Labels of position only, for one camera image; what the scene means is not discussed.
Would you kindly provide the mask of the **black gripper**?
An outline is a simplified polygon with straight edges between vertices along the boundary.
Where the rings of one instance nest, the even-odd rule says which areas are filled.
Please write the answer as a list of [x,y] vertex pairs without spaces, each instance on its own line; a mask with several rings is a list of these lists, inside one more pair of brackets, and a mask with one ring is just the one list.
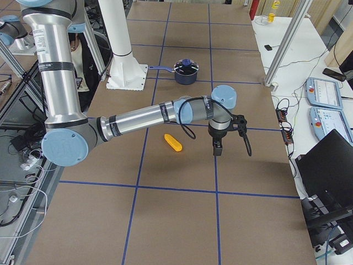
[[228,122],[209,122],[208,133],[212,137],[213,155],[220,156],[222,154],[222,138],[226,136]]

